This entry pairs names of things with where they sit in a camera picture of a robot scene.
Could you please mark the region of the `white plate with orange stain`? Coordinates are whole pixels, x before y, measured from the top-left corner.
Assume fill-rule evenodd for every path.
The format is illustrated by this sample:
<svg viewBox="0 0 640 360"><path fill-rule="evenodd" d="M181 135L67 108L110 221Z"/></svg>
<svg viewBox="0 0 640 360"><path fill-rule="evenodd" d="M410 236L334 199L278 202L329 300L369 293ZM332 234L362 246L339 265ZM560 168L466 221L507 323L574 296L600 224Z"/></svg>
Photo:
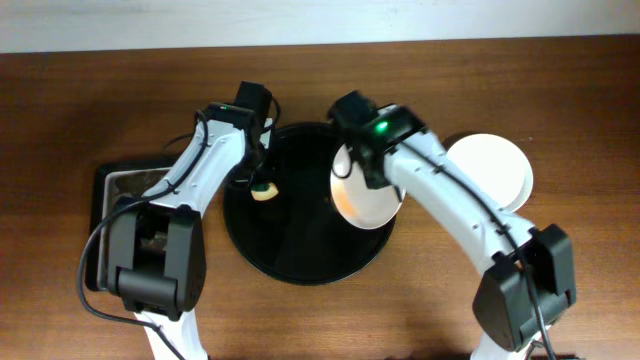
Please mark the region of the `white plate with orange stain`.
<svg viewBox="0 0 640 360"><path fill-rule="evenodd" d="M401 208L406 191L389 185L370 189L360 165L345 145L335 153L330 172L330 193L338 213L351 225L378 229L389 223Z"/></svg>

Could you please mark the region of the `yellow green sponge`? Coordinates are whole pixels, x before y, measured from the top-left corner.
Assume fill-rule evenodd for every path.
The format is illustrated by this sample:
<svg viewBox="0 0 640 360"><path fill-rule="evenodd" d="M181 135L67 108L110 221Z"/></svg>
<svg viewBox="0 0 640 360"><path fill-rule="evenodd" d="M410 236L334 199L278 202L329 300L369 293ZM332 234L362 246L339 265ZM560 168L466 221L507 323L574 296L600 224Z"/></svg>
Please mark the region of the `yellow green sponge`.
<svg viewBox="0 0 640 360"><path fill-rule="evenodd" d="M273 182L258 183L251 186L251 196L255 201L268 201L278 194L279 190Z"/></svg>

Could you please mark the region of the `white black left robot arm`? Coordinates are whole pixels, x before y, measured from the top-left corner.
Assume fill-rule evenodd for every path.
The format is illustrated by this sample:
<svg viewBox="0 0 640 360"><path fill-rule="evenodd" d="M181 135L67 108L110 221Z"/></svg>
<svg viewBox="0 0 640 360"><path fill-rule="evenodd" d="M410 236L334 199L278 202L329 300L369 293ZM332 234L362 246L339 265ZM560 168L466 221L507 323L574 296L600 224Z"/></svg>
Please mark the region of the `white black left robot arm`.
<svg viewBox="0 0 640 360"><path fill-rule="evenodd" d="M264 85L243 81L232 102L197 111L189 145L143 204L117 205L107 231L107 289L145 328L157 359L208 356L195 314L206 279L202 218L225 183L251 185L266 157L272 100Z"/></svg>

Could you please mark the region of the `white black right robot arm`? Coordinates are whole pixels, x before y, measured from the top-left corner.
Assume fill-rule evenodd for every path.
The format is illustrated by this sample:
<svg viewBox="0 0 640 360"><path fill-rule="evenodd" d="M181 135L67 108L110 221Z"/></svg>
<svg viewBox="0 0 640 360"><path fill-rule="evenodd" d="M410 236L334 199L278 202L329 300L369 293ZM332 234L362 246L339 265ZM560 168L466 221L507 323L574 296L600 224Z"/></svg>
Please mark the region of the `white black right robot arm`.
<svg viewBox="0 0 640 360"><path fill-rule="evenodd" d="M334 102L331 165L338 213L365 230L387 225L413 198L458 243L481 280L472 302L483 330L474 359L557 358L550 328L577 300L573 244L556 224L537 228L501 206L448 157L406 106L378 107L358 91Z"/></svg>

